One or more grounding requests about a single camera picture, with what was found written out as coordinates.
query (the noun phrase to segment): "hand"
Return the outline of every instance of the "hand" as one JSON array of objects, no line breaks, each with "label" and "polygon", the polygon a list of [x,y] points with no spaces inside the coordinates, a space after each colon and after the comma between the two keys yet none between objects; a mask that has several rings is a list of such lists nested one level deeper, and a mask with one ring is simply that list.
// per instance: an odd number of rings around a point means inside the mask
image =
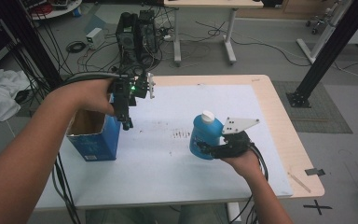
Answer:
[{"label": "hand", "polygon": [[255,175],[262,175],[258,158],[255,153],[248,149],[245,153],[236,158],[223,158],[222,161],[230,164],[234,170],[246,180]]},{"label": "hand", "polygon": [[115,115],[112,105],[109,104],[107,89],[112,78],[79,81],[63,86],[53,91],[48,97],[65,99],[68,104],[76,104],[77,109],[98,111],[110,116]]}]

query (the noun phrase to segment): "black pole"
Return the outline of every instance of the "black pole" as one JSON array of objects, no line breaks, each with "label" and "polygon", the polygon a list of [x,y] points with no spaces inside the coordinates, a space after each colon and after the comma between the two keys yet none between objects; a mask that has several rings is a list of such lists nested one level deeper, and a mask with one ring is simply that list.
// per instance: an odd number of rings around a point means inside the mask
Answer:
[{"label": "black pole", "polygon": [[15,38],[20,40],[50,89],[54,90],[62,84],[62,78],[26,13],[20,0],[0,0],[0,19]]},{"label": "black pole", "polygon": [[316,85],[327,72],[331,64],[358,29],[358,0],[352,0],[344,17],[339,22],[336,30],[317,56],[310,70],[293,93],[286,93],[291,107],[304,107],[308,104],[308,98]]}]

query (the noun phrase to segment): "white cloth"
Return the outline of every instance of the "white cloth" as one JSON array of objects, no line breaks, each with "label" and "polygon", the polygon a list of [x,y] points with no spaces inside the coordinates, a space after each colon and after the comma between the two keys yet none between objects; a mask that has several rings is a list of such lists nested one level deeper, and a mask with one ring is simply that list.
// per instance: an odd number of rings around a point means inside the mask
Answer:
[{"label": "white cloth", "polygon": [[14,98],[29,86],[28,77],[22,71],[0,70],[0,121],[9,119],[20,110]]}]

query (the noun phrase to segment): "metal bracket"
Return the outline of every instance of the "metal bracket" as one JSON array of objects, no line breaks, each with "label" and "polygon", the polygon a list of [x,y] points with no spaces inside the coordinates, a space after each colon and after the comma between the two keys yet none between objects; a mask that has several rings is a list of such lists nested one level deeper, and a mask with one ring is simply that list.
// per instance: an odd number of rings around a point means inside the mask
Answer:
[{"label": "metal bracket", "polygon": [[222,133],[223,134],[240,133],[252,126],[255,126],[259,122],[260,122],[259,119],[227,118]]},{"label": "metal bracket", "polygon": [[156,85],[156,82],[153,80],[153,74],[147,73],[147,82],[149,83],[150,99],[153,99],[155,98],[154,86]]},{"label": "metal bracket", "polygon": [[286,97],[291,107],[311,108],[308,98],[304,97],[298,91],[293,93],[287,92]]}]

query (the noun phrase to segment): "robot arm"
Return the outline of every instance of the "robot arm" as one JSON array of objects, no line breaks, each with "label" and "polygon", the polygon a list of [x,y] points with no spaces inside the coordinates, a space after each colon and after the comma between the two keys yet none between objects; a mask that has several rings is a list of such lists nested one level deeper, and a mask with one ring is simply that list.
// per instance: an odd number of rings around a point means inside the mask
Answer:
[{"label": "robot arm", "polygon": [[123,130],[133,128],[130,118],[129,106],[136,106],[135,97],[145,98],[147,91],[150,92],[150,99],[154,98],[153,74],[142,74],[136,80],[133,78],[117,78],[109,88],[114,95],[114,102],[111,104],[115,109],[117,120],[123,124]]}]

